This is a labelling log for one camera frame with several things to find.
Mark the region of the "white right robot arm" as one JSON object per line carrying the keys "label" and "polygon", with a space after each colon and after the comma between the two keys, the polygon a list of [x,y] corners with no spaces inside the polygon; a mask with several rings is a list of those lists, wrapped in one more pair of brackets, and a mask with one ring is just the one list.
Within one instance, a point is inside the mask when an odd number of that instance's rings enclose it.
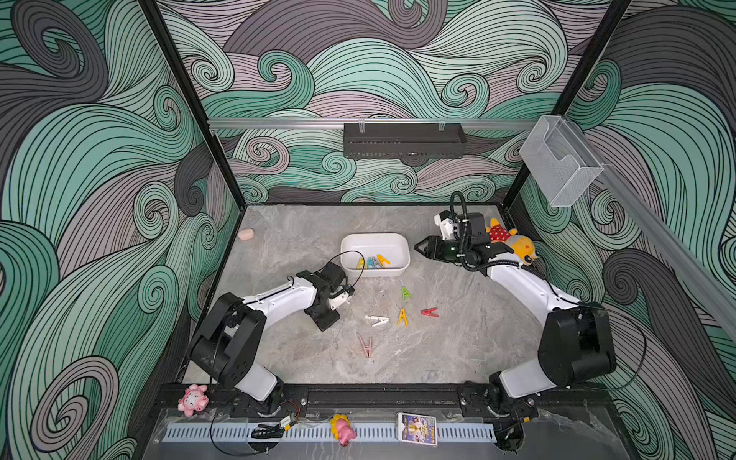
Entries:
{"label": "white right robot arm", "polygon": [[617,368],[606,309],[556,291],[532,270],[531,256],[517,255],[506,243],[469,245],[440,236],[429,236],[414,249],[429,260],[490,278],[511,292],[542,325],[536,356],[489,378],[486,401],[492,414],[510,414],[532,395],[585,383]]}

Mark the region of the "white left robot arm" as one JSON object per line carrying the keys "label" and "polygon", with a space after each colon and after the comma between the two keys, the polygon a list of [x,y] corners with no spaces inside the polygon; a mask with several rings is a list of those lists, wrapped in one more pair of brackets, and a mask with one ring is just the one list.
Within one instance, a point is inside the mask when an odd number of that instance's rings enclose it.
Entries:
{"label": "white left robot arm", "polygon": [[339,321],[338,308],[354,293],[343,268],[333,262],[289,276],[285,285],[260,294],[228,292],[201,320],[188,358],[218,384],[247,394],[258,412],[272,414],[281,404],[284,383],[256,362],[264,333],[296,312],[304,312],[325,332]]}

